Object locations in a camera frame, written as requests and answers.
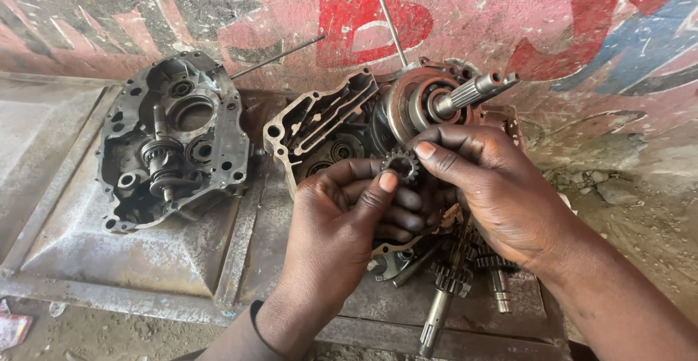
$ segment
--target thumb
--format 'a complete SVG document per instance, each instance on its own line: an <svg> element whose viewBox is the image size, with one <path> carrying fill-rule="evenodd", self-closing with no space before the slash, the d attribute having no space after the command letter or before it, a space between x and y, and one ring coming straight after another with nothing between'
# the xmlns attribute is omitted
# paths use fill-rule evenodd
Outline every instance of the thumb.
<svg viewBox="0 0 698 361"><path fill-rule="evenodd" d="M462 156L431 142L420 142L414 148L420 162L432 175L453 184L466 193L486 179L486 169L468 162Z"/></svg>
<svg viewBox="0 0 698 361"><path fill-rule="evenodd" d="M373 179L354 206L354 218L367 228L374 229L388 211L397 189L397 173L388 169Z"/></svg>

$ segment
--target human hand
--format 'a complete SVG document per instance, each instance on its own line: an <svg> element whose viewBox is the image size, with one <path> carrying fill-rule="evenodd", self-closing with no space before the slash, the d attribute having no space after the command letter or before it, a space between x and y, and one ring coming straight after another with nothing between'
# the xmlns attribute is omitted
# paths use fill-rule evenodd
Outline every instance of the human hand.
<svg viewBox="0 0 698 361"><path fill-rule="evenodd" d="M499 129L439 125L407 148L432 175L457 187L452 198L473 213L485 241L519 265L535 271L545 260L562 256L575 232L592 231L580 226L536 166Z"/></svg>
<svg viewBox="0 0 698 361"><path fill-rule="evenodd" d="M420 197L398 188L380 160L342 160L297 188L284 270L260 308L260 336L281 356L295 359L341 310L371 257L379 223L398 236L424 226Z"/></svg>

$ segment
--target painted wall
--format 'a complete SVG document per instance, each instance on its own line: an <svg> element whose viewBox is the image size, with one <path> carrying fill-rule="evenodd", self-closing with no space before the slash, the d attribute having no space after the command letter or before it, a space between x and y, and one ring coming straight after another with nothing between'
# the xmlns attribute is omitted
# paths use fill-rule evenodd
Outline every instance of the painted wall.
<svg viewBox="0 0 698 361"><path fill-rule="evenodd" d="M541 165L698 179L695 156L659 153L698 152L673 131L698 119L698 0L387 2L410 60L521 73L497 100L517 106ZM400 65L378 0L0 0L0 68L127 79L202 49L234 72L319 33L236 83L330 89L358 65Z"/></svg>

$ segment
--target fingernail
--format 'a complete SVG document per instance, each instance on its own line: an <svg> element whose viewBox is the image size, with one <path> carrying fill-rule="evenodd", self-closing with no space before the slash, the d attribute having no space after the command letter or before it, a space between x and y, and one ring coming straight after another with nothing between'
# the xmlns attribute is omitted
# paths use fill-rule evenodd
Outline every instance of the fingernail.
<svg viewBox="0 0 698 361"><path fill-rule="evenodd" d="M431 158L434 151L436 151L436 147L429 142L421 142L414 148L414 152L417 153L417 156L419 156L420 159Z"/></svg>
<svg viewBox="0 0 698 361"><path fill-rule="evenodd" d="M378 186L388 193L392 193L397 188L397 176L391 172L385 172L378 179Z"/></svg>

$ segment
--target person's right hand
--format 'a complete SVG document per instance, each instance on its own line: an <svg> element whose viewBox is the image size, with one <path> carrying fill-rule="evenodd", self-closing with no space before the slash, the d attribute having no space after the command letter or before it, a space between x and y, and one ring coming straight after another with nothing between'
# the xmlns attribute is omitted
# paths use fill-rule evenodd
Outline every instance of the person's right hand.
<svg viewBox="0 0 698 361"><path fill-rule="evenodd" d="M499 129L433 126L407 148L432 175L457 187L452 194L503 258L533 269L567 253L575 232L592 231L579 226L536 166Z"/></svg>

